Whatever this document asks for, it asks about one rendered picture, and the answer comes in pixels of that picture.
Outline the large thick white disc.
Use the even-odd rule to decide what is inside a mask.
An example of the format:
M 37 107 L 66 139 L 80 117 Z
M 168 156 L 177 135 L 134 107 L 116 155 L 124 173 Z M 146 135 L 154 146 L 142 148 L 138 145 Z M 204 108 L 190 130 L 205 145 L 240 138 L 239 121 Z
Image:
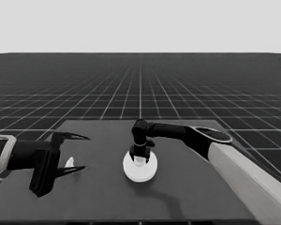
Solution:
M 126 153 L 123 159 L 123 169 L 127 178 L 133 182 L 141 183 L 152 179 L 157 171 L 157 158 L 154 152 L 150 153 L 150 160 L 148 163 L 145 157 L 135 157 L 133 162 L 129 153 Z

